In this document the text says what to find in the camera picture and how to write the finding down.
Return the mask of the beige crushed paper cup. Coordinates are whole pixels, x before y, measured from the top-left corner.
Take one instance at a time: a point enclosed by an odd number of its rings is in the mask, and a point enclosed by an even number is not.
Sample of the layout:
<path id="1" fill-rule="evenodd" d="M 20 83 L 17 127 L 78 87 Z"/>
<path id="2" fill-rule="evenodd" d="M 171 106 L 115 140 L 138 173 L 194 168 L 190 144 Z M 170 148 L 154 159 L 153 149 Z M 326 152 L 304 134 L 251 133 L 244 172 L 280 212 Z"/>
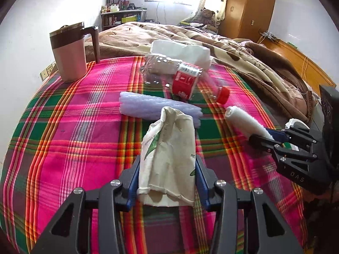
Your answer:
<path id="1" fill-rule="evenodd" d="M 141 144 L 139 201 L 155 207 L 193 206 L 195 151 L 193 118 L 163 107 Z"/>

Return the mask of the white tissue pack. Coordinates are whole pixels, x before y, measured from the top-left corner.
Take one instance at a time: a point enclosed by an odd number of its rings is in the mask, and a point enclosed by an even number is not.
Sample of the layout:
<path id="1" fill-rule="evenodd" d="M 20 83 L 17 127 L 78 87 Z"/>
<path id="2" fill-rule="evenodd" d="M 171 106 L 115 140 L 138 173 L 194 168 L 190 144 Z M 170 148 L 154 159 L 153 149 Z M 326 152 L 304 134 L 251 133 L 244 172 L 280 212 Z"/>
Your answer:
<path id="1" fill-rule="evenodd" d="M 151 44 L 150 53 L 162 54 L 196 65 L 203 70 L 211 66 L 210 49 L 200 45 L 186 45 L 167 40 L 156 40 Z"/>

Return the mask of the white round trash bin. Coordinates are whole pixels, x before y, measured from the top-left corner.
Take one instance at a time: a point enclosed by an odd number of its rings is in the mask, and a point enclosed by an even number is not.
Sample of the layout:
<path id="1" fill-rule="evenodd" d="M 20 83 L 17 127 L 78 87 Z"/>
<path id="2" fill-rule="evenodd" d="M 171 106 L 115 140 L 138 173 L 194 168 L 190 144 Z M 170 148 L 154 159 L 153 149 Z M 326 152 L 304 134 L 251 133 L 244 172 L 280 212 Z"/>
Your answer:
<path id="1" fill-rule="evenodd" d="M 301 120 L 290 119 L 285 124 L 284 133 L 288 138 L 288 142 L 298 147 L 299 149 L 308 151 L 313 142 L 310 129 Z"/>

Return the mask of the pink plaid tablecloth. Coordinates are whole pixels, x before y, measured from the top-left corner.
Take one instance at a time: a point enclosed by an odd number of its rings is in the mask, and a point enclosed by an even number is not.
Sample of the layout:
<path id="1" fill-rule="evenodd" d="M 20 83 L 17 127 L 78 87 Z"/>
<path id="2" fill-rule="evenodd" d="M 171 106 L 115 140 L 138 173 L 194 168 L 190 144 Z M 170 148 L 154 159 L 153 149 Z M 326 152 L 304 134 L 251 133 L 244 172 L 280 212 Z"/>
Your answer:
<path id="1" fill-rule="evenodd" d="M 120 92 L 171 98 L 143 83 L 142 57 L 87 64 L 85 77 L 71 84 L 53 75 L 27 105 L 5 157 L 1 178 L 1 230 L 15 253 L 30 253 L 40 233 L 76 187 L 100 188 L 129 168 L 140 153 L 151 122 L 120 114 Z M 234 70 L 213 64 L 210 74 L 230 89 L 226 106 L 238 106 L 268 128 L 279 124 L 254 90 Z M 225 107 L 204 92 L 196 153 L 218 178 L 244 190 L 260 187 L 276 204 L 303 246 L 307 228 L 301 188 L 275 171 L 267 153 L 250 148 L 224 119 Z M 195 206 L 136 205 L 122 214 L 128 253 L 207 253 L 215 213 Z"/>

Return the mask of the wooden wardrobe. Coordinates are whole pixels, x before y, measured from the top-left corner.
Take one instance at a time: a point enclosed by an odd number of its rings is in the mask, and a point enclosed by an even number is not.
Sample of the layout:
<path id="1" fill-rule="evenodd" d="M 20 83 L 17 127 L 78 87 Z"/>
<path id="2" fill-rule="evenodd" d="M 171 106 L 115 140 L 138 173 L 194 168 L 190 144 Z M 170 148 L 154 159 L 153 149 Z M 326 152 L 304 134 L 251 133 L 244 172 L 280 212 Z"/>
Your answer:
<path id="1" fill-rule="evenodd" d="M 258 42 L 270 26 L 276 0 L 226 0 L 225 18 L 218 34 Z"/>

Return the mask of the white tissue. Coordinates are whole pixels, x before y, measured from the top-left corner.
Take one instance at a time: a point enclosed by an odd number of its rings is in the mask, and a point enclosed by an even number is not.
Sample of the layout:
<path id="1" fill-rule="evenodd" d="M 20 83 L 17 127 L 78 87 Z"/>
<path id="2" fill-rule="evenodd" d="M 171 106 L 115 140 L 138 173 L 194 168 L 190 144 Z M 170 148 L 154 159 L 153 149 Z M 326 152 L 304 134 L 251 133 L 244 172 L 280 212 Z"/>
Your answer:
<path id="1" fill-rule="evenodd" d="M 273 140 L 272 135 L 254 117 L 237 106 L 228 106 L 225 112 L 225 119 L 233 127 L 249 139 L 251 135 L 257 135 Z"/>

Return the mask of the brown beige fleece blanket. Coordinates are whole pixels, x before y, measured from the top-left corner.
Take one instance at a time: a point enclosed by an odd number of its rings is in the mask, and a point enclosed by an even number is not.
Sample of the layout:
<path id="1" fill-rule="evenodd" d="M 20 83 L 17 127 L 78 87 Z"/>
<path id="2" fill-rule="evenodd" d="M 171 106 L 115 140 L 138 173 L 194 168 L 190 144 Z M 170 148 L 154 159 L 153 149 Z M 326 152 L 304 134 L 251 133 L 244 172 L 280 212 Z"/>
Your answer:
<path id="1" fill-rule="evenodd" d="M 155 40 L 205 47 L 213 63 L 233 68 L 261 98 L 288 118 L 310 123 L 316 104 L 313 90 L 290 61 L 268 48 L 247 41 L 212 35 L 197 28 L 148 22 L 128 22 L 99 33 L 101 58 L 143 56 Z"/>

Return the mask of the wooden bed headboard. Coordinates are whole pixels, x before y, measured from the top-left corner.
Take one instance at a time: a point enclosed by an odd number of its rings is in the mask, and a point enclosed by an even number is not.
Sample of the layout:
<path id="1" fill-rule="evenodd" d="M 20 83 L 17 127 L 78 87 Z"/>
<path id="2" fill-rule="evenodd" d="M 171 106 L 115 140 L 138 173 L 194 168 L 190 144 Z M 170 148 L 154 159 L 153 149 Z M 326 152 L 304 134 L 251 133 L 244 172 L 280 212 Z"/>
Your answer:
<path id="1" fill-rule="evenodd" d="M 268 49 L 288 59 L 295 67 L 302 79 L 317 93 L 320 94 L 319 85 L 336 88 L 335 82 L 316 63 L 291 45 L 279 40 L 273 42 L 269 39 L 262 41 Z"/>

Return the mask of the dark cluttered shelf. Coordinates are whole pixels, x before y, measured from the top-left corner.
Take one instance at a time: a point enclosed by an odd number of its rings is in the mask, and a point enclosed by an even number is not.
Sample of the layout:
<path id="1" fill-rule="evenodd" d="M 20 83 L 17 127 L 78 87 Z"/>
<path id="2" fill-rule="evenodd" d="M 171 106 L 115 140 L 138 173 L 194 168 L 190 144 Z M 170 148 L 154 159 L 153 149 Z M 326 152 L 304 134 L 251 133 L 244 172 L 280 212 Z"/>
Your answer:
<path id="1" fill-rule="evenodd" d="M 107 30 L 127 22 L 144 22 L 147 9 L 120 10 L 101 14 L 101 28 Z"/>

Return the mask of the brown teddy bear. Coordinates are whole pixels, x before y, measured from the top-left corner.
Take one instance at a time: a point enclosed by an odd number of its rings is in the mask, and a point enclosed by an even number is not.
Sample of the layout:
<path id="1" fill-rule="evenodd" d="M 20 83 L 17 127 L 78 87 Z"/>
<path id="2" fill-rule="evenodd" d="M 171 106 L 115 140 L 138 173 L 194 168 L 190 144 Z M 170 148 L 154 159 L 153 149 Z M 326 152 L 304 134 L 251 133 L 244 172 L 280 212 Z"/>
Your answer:
<path id="1" fill-rule="evenodd" d="M 203 9 L 200 11 L 198 14 L 198 17 L 196 17 L 197 23 L 201 23 L 206 26 L 206 29 L 211 30 L 213 32 L 217 32 L 217 24 L 215 20 L 215 12 L 208 10 L 208 9 Z"/>

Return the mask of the clear plastic bottle red cap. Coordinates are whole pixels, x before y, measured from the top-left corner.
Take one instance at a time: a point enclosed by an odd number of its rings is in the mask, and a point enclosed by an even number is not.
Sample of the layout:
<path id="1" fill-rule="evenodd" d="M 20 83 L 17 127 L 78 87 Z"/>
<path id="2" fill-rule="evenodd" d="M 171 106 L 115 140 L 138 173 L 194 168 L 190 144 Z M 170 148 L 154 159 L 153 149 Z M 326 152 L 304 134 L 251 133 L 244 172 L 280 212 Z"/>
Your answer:
<path id="1" fill-rule="evenodd" d="M 228 87 L 219 84 L 208 71 L 163 54 L 147 54 L 140 72 L 145 84 L 165 86 L 171 94 L 184 100 L 194 100 L 199 94 L 207 94 L 224 105 L 230 95 Z"/>

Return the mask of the wall power socket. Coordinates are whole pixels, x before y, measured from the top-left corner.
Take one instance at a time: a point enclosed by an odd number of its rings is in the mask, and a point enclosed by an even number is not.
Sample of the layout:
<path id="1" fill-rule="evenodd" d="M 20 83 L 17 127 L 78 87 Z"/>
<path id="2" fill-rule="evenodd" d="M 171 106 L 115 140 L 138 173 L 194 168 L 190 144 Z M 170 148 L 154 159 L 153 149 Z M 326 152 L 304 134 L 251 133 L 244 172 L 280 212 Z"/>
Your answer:
<path id="1" fill-rule="evenodd" d="M 44 81 L 52 74 L 52 71 L 55 69 L 55 66 L 56 66 L 56 62 L 54 61 L 40 72 L 41 81 Z"/>

